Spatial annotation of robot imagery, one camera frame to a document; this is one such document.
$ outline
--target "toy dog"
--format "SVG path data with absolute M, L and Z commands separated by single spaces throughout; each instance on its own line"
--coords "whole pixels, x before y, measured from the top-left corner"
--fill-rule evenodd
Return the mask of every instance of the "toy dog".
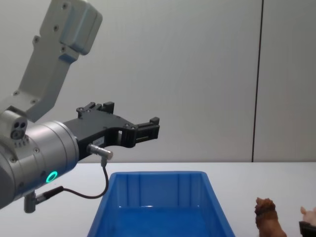
M 276 205 L 270 199 L 257 198 L 255 207 L 259 237 L 287 237 L 278 222 Z

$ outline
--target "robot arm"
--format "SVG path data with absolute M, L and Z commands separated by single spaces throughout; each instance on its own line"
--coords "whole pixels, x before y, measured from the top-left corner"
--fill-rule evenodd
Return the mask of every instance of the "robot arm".
M 35 211 L 39 187 L 72 170 L 91 154 L 111 158 L 106 146 L 134 147 L 156 139 L 159 119 L 133 124 L 113 115 L 114 103 L 90 103 L 78 118 L 27 128 L 55 104 L 69 66 L 86 55 L 102 21 L 83 0 L 52 0 L 33 39 L 34 51 L 19 89 L 0 103 L 0 209 L 25 198 L 25 211 Z
M 0 114 L 11 110 L 35 122 L 51 110 L 70 65 L 91 50 L 101 22 L 85 1 L 52 0 L 21 84 L 0 103 Z

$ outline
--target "white tabletop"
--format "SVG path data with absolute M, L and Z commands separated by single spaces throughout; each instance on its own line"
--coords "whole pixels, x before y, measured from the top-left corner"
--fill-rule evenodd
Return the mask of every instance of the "white tabletop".
M 271 198 L 288 237 L 299 237 L 300 206 L 316 206 L 316 163 L 115 163 L 117 171 L 204 171 L 237 237 L 256 237 L 254 206 L 257 197 Z M 64 187 L 87 195 L 99 194 L 104 176 L 99 164 L 78 164 L 70 173 L 37 190 Z M 87 200 L 61 193 L 23 211 L 23 199 L 0 210 L 1 237 L 85 237 L 101 199 Z

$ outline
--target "toy figure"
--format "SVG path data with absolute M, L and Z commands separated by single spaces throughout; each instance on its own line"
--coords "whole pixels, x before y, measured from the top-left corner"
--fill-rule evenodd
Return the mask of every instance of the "toy figure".
M 276 205 L 270 199 L 257 198 L 255 207 L 259 237 L 286 237 L 278 222 Z
M 306 211 L 304 207 L 301 207 L 301 213 L 303 214 L 303 221 L 316 227 L 316 207 L 312 211 Z

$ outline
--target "blue plastic bin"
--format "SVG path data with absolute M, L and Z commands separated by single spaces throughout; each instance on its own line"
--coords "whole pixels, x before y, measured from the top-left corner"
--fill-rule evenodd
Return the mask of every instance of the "blue plastic bin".
M 203 172 L 110 177 L 89 237 L 234 237 Z

